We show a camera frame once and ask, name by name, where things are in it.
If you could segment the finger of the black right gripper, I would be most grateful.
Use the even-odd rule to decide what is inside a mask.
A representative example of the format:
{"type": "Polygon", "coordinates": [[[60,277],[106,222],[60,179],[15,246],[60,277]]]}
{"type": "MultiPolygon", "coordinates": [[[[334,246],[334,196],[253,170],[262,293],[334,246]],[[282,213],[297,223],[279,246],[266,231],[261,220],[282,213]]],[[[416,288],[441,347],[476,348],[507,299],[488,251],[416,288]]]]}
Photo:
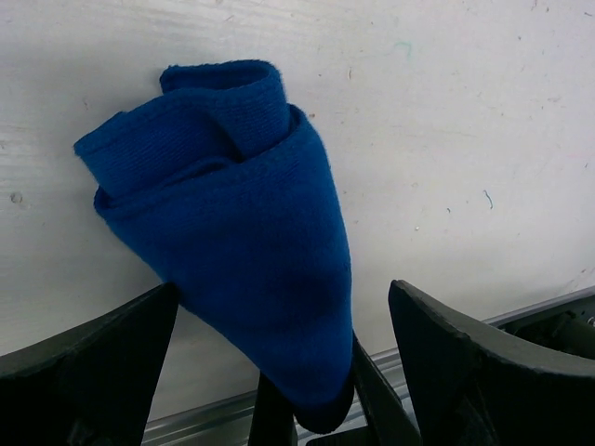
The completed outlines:
{"type": "Polygon", "coordinates": [[[315,446],[420,445],[421,436],[397,393],[353,337],[352,381],[364,411],[366,426],[312,439],[315,446]]]}
{"type": "Polygon", "coordinates": [[[264,374],[258,389],[248,446],[296,446],[298,434],[290,402],[264,374]]]}

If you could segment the blue towel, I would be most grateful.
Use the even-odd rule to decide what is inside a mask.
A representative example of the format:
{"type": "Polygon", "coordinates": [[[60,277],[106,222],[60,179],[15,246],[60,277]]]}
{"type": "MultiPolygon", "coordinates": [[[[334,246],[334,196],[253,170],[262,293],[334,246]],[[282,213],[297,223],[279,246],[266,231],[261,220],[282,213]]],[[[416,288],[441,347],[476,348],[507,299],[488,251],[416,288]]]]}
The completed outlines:
{"type": "Polygon", "coordinates": [[[344,282],[350,248],[330,163],[269,62],[172,66],[162,92],[73,146],[97,213],[165,282],[344,282]]]}

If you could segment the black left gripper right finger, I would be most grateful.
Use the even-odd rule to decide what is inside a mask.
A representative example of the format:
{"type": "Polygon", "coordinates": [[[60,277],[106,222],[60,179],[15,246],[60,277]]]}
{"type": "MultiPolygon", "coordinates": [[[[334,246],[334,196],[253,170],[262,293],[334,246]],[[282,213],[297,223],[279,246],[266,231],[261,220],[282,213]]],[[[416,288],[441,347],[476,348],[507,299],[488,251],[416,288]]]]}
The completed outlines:
{"type": "Polygon", "coordinates": [[[594,359],[502,329],[566,310],[594,316],[593,294],[494,325],[405,281],[391,283],[389,305],[423,444],[593,444],[594,359]]]}

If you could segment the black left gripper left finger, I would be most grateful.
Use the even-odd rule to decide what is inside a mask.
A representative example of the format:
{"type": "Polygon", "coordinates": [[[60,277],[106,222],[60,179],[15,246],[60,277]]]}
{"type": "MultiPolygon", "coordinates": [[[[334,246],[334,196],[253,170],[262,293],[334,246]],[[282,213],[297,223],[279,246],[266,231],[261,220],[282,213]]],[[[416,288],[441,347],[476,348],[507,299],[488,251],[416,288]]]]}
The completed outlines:
{"type": "Polygon", "coordinates": [[[141,444],[178,309],[163,284],[2,356],[2,444],[141,444]]]}

